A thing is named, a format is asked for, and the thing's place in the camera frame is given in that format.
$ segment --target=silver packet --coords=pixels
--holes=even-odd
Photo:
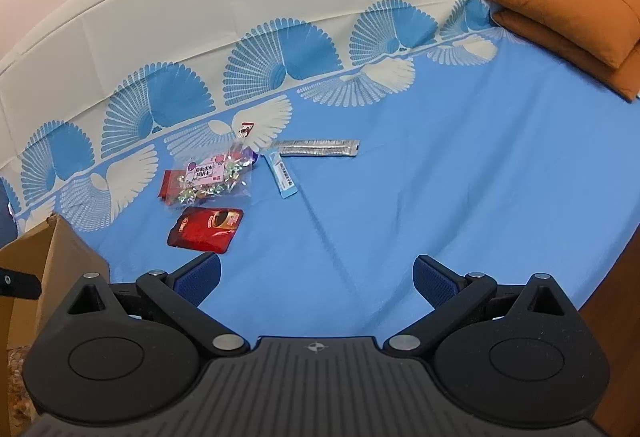
[[[299,140],[276,141],[281,156],[356,156],[360,140]]]

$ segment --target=bed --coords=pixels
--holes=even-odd
[[[360,140],[287,159],[286,200],[252,171],[200,306],[251,343],[385,340],[431,309],[424,253],[500,283],[548,272],[582,306],[640,223],[638,101],[494,27],[484,0],[71,0],[0,61],[0,103],[18,228],[62,214],[112,281],[193,258],[157,197],[193,146],[247,123],[254,150]]]

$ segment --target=snack bag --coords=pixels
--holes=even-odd
[[[242,220],[235,208],[186,208],[166,239],[168,245],[225,253]]]
[[[194,152],[183,170],[165,172],[167,205],[192,206],[222,196],[251,196],[251,169],[258,155],[235,140]]]

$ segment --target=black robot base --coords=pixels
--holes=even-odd
[[[197,309],[219,280],[213,253],[135,283],[81,277],[26,357],[41,417],[24,436],[605,435],[589,417],[606,357],[548,274],[498,285],[418,257],[434,310],[382,348],[262,337],[251,349]]]

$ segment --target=brown cardboard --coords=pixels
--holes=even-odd
[[[107,262],[74,233],[59,215],[30,229],[0,249],[0,267],[35,274],[42,283],[39,300],[0,297],[0,385],[7,385],[7,349],[31,345],[51,314],[84,273],[109,281]],[[0,436],[9,428],[7,387],[0,388]]]

